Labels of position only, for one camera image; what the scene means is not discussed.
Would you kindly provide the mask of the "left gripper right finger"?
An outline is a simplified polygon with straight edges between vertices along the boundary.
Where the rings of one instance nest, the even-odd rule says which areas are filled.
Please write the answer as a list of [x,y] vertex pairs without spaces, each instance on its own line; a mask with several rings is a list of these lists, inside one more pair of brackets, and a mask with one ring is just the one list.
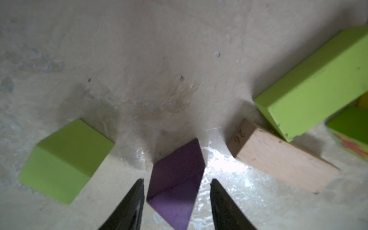
[[256,230],[217,179],[211,181],[210,200],[216,230]]

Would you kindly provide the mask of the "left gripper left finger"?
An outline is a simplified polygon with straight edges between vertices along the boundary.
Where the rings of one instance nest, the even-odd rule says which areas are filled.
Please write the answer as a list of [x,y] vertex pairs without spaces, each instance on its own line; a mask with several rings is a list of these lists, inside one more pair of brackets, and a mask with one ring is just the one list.
[[141,178],[99,230],[140,230],[144,201],[144,179]]

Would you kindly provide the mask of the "purple triangular prism block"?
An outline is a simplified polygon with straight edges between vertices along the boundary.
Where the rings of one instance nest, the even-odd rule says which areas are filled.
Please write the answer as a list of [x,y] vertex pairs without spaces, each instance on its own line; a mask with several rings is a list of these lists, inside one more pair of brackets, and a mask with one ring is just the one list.
[[186,230],[205,170],[198,139],[153,166],[147,202],[175,230]]

